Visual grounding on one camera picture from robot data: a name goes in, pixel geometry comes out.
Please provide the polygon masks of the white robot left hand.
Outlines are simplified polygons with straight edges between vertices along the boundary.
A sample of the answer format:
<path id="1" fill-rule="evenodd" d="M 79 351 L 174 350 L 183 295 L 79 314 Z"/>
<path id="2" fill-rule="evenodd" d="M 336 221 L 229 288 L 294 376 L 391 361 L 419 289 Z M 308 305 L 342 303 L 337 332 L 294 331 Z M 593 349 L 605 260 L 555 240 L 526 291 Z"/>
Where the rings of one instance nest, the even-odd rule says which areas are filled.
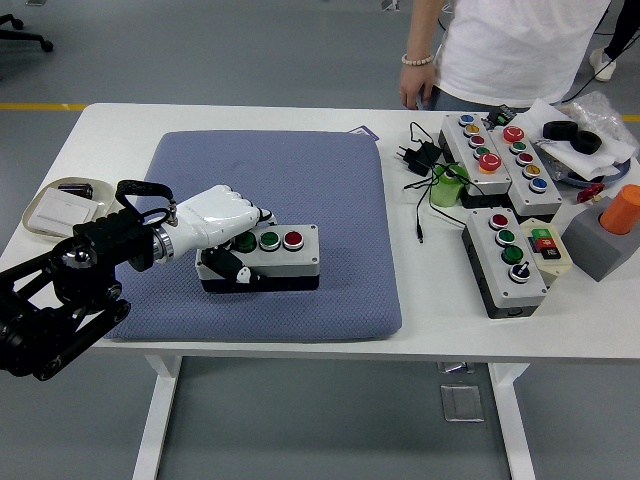
<path id="1" fill-rule="evenodd" d="M 222 278 L 255 283 L 259 276 L 224 245 L 271 217 L 271 211 L 254 206 L 230 187 L 216 185 L 177 206 L 176 224 L 164 227 L 165 259 L 199 250 L 201 262 Z"/>

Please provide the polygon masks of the person's right hand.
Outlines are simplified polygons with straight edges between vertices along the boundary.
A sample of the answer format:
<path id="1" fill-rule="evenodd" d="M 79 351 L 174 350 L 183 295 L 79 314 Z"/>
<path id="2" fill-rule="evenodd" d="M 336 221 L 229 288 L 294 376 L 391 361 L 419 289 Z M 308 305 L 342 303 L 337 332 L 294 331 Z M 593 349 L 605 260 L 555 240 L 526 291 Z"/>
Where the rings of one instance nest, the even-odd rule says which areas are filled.
<path id="1" fill-rule="evenodd" d="M 435 81 L 432 63 L 419 66 L 404 65 L 400 73 L 399 95 L 402 105 L 409 110 L 426 107 Z"/>

